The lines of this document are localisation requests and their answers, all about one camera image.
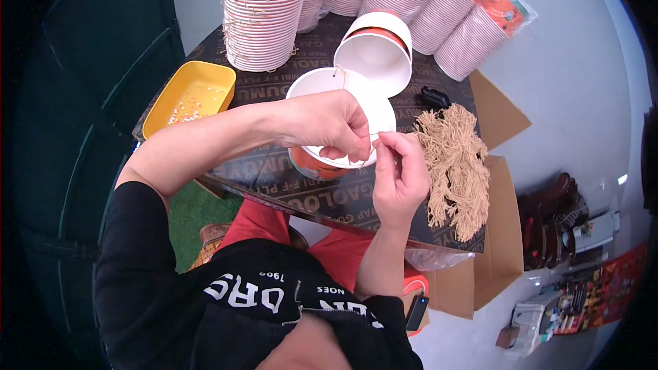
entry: left hand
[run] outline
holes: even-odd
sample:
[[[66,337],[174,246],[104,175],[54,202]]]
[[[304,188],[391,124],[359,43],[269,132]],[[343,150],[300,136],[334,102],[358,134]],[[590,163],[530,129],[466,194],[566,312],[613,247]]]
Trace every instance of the left hand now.
[[[285,118],[278,142],[284,147],[325,146],[320,155],[351,161],[367,160],[371,144],[368,119],[350,92],[344,89],[281,100]]]

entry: yellow plastic container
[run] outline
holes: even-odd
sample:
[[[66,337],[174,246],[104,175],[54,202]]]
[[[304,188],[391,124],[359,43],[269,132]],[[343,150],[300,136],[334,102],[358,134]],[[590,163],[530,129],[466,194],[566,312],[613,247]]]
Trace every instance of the yellow plastic container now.
[[[225,111],[235,93],[230,67],[192,60],[179,67],[144,120],[142,134]]]

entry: black sleeve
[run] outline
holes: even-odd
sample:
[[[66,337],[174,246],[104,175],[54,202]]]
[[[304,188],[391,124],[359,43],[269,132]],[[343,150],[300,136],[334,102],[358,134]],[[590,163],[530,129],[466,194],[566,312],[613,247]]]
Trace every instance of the black sleeve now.
[[[373,296],[363,303],[383,325],[384,341],[396,369],[422,369],[423,363],[411,349],[407,337],[405,308],[399,297]]]
[[[405,306],[399,297],[372,296],[363,300],[363,303],[385,328],[407,336]]]
[[[150,186],[120,185],[107,212],[94,299],[100,332],[111,346],[178,277],[162,199]]]

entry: green artificial grass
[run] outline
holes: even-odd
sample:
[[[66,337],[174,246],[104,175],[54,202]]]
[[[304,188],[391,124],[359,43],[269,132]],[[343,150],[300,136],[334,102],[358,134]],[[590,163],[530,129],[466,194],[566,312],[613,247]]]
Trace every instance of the green artificial grass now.
[[[199,230],[211,223],[233,221],[242,200],[229,193],[218,199],[193,181],[169,199],[169,239],[178,273],[187,271],[202,249]]]

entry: black device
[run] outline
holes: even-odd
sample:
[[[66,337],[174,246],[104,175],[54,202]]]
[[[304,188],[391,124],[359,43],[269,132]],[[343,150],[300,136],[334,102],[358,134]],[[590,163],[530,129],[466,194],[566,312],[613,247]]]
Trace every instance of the black device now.
[[[430,298],[425,297],[423,293],[414,296],[409,312],[407,313],[407,331],[418,330],[429,302]]]
[[[439,109],[448,109],[450,107],[450,99],[448,99],[448,95],[439,90],[423,86],[421,89],[421,96],[425,102]]]

